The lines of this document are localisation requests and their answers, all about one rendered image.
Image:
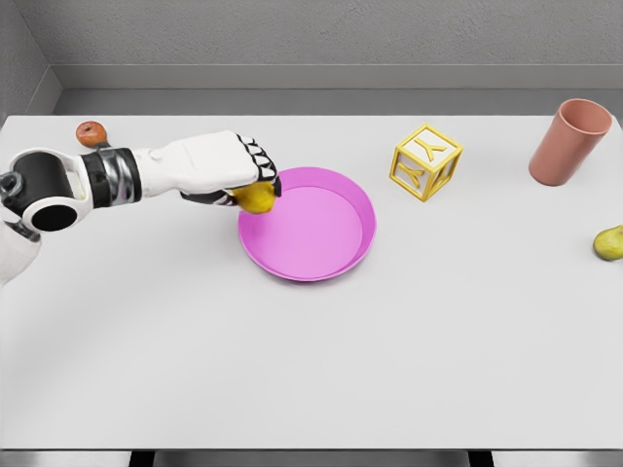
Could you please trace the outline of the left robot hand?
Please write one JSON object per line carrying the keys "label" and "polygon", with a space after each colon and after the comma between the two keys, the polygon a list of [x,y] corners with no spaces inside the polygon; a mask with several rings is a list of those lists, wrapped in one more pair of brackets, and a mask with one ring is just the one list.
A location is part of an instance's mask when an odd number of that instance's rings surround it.
{"label": "left robot hand", "polygon": [[232,190],[265,181],[273,184],[275,200],[281,197],[275,163],[253,138],[224,130],[175,141],[167,150],[178,169],[176,188],[186,200],[239,207]]}

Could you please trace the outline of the yellow lemon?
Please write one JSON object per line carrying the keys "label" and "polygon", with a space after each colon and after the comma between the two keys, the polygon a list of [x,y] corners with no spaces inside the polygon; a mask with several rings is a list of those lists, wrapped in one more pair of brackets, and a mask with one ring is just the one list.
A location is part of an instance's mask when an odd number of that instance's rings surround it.
{"label": "yellow lemon", "polygon": [[271,182],[255,182],[232,190],[238,206],[247,213],[269,213],[275,205],[275,188]]}

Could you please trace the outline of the pink plate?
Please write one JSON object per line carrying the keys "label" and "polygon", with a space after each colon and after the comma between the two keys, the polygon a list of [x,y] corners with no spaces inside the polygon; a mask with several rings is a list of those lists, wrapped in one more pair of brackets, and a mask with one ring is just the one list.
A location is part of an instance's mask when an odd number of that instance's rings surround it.
{"label": "pink plate", "polygon": [[268,214],[242,212],[238,236],[248,257],[281,278],[336,277],[370,251],[377,217],[368,194],[345,175],[320,167],[280,173],[282,196]]}

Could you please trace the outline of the red apple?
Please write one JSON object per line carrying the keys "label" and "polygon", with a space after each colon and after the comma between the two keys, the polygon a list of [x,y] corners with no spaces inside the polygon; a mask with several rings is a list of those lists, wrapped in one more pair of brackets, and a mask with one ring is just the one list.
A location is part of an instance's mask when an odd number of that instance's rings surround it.
{"label": "red apple", "polygon": [[107,131],[101,123],[96,121],[79,124],[75,130],[75,136],[80,144],[90,149],[108,146]]}

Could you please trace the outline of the yellow letter block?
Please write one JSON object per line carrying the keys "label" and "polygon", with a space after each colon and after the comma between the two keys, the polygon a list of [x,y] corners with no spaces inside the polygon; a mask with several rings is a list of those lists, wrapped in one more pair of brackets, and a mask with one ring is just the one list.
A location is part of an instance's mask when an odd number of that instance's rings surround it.
{"label": "yellow letter block", "polygon": [[425,202],[454,176],[463,146],[430,124],[395,146],[389,178]]}

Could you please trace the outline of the salmon pink cup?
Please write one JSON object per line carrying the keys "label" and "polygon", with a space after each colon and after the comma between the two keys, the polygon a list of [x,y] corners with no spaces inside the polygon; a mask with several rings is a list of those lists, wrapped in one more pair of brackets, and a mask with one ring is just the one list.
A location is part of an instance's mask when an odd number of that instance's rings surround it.
{"label": "salmon pink cup", "polygon": [[546,186],[564,185],[612,126],[600,104],[574,98],[563,102],[531,157],[529,173]]}

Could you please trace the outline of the yellow-green pear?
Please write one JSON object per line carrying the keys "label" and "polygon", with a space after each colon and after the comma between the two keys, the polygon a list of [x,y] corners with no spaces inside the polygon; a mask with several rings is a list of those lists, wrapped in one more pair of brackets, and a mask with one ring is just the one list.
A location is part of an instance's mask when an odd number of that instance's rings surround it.
{"label": "yellow-green pear", "polygon": [[623,259],[623,225],[599,232],[593,240],[595,254],[605,261]]}

